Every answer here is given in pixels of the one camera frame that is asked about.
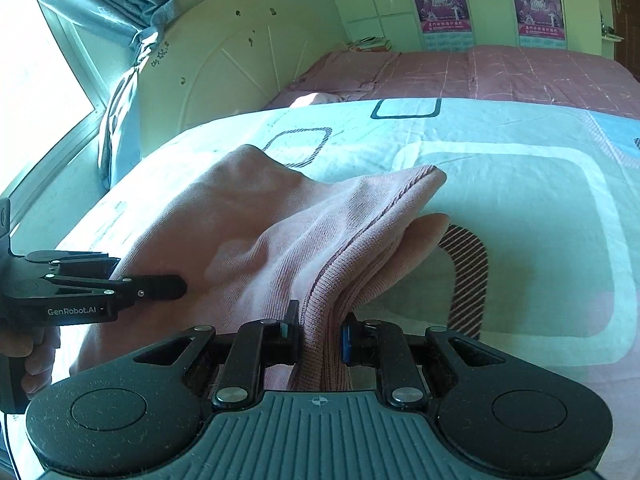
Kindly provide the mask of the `person's left hand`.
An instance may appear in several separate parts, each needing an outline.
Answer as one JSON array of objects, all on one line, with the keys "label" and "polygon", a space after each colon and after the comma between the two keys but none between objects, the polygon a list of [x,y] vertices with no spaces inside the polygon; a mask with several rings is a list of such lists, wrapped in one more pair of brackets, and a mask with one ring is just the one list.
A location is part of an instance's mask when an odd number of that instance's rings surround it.
[{"label": "person's left hand", "polygon": [[35,344],[32,336],[11,330],[1,324],[1,354],[13,359],[25,359],[21,385],[28,396],[33,396],[52,380],[55,352],[61,347],[61,331],[58,326],[44,329],[43,340]]}]

